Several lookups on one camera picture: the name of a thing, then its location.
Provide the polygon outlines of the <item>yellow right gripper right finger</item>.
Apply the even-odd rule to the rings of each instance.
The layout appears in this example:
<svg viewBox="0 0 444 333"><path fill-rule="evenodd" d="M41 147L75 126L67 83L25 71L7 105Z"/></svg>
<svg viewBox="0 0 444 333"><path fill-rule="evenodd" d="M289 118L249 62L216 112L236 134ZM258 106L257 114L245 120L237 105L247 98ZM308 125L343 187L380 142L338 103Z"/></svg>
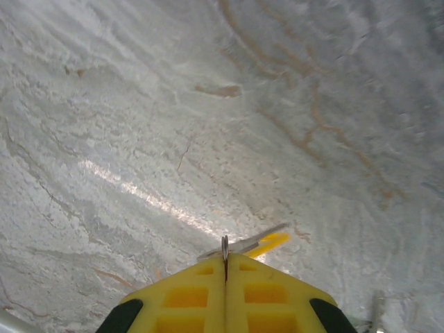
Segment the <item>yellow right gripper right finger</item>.
<svg viewBox="0 0 444 333"><path fill-rule="evenodd" d="M356 332L327 292L244 255L228 255L226 332Z"/></svg>

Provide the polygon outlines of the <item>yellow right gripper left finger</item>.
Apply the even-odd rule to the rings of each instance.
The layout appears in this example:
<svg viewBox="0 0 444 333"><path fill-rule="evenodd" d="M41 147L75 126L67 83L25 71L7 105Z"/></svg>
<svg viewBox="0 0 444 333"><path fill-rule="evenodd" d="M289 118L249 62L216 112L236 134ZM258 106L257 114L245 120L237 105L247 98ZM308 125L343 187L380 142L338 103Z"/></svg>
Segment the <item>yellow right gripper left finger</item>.
<svg viewBox="0 0 444 333"><path fill-rule="evenodd" d="M225 332L223 259L206 259L125 296L101 332Z"/></svg>

